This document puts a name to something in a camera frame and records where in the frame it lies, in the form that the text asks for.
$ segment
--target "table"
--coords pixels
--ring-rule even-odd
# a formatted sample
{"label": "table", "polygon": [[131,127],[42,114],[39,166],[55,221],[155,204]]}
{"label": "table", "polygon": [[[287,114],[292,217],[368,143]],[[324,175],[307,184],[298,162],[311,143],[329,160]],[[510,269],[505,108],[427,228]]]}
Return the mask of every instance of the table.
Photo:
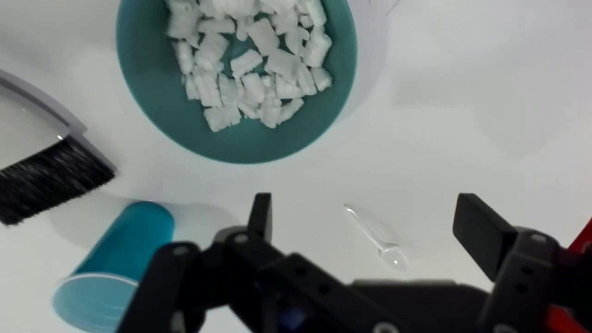
{"label": "table", "polygon": [[[118,178],[79,203],[0,232],[2,332],[66,332],[50,295],[118,210],[155,201],[179,238],[207,245],[275,195],[285,252],[340,280],[455,278],[485,286],[449,234],[455,197],[562,243],[592,217],[592,23],[586,3],[351,0],[362,47],[357,90],[309,151],[263,167],[189,154],[139,112],[115,55],[116,0],[2,0],[0,67],[79,117]],[[355,204],[388,221],[409,271],[386,267],[346,221]],[[216,315],[213,332],[226,315]]]}

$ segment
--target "plastic cup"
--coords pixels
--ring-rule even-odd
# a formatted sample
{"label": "plastic cup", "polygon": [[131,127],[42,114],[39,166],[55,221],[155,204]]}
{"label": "plastic cup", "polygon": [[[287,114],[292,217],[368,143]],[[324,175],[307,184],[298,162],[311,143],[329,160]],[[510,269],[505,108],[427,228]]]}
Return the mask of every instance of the plastic cup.
{"label": "plastic cup", "polygon": [[152,256],[172,241],[174,219],[155,204],[127,206],[53,295],[55,314],[81,332],[116,332]]}

